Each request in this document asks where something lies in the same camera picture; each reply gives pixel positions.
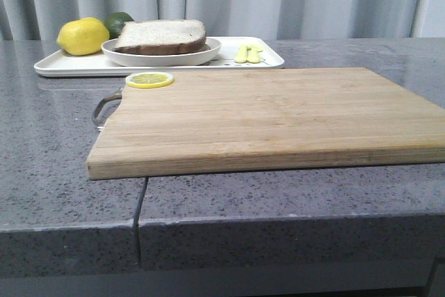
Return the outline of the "white round plate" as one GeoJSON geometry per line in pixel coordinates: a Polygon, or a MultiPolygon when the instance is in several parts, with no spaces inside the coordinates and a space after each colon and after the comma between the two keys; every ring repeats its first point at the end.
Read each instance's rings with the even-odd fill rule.
{"type": "Polygon", "coordinates": [[[222,42],[218,39],[208,37],[206,39],[206,49],[204,51],[191,54],[146,56],[116,52],[113,50],[116,41],[116,39],[113,39],[104,42],[102,44],[102,51],[110,61],[127,67],[174,67],[201,65],[216,57],[222,46],[222,42]]]}

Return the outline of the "white bread slice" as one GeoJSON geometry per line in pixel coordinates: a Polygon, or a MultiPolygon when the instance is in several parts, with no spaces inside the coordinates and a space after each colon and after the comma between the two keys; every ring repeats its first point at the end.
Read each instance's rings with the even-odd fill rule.
{"type": "Polygon", "coordinates": [[[113,50],[146,56],[190,54],[203,50],[206,38],[204,24],[196,19],[126,22],[113,50]]]}

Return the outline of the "white bear tray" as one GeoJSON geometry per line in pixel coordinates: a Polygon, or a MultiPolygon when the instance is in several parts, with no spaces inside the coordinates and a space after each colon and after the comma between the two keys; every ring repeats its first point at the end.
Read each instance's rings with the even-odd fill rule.
{"type": "Polygon", "coordinates": [[[283,68],[284,59],[262,39],[255,37],[220,37],[220,51],[208,63],[195,66],[176,67],[126,67],[112,62],[102,52],[87,56],[72,56],[58,50],[34,65],[44,77],[125,77],[131,73],[146,71],[179,72],[192,70],[228,70],[248,68],[283,68]],[[259,63],[235,63],[234,57],[241,44],[261,47],[259,63]]]}

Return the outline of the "wooden cutting board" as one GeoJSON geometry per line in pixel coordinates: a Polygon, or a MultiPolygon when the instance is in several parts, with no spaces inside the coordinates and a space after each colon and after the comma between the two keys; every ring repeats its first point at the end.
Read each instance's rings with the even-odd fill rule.
{"type": "Polygon", "coordinates": [[[362,67],[189,71],[125,86],[91,179],[437,163],[444,110],[362,67]]]}

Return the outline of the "lemon slice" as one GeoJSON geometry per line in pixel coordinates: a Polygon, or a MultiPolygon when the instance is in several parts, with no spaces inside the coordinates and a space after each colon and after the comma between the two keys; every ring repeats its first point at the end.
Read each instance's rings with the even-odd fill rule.
{"type": "Polygon", "coordinates": [[[174,76],[166,72],[139,72],[125,78],[125,84],[133,88],[159,88],[170,85],[174,76]]]}

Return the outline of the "green lime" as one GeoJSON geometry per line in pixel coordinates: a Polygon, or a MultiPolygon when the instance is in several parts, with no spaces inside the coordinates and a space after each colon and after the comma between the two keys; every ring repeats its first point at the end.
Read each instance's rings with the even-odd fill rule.
{"type": "Polygon", "coordinates": [[[105,20],[104,25],[108,29],[110,39],[118,38],[126,22],[132,22],[133,17],[126,12],[111,13],[105,20]]]}

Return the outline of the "yellow lemon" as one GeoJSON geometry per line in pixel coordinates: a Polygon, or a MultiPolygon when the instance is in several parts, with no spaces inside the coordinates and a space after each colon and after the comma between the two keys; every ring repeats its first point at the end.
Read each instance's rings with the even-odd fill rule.
{"type": "Polygon", "coordinates": [[[100,19],[85,17],[64,24],[56,42],[73,56],[85,56],[100,51],[109,38],[110,33],[100,19]]]}

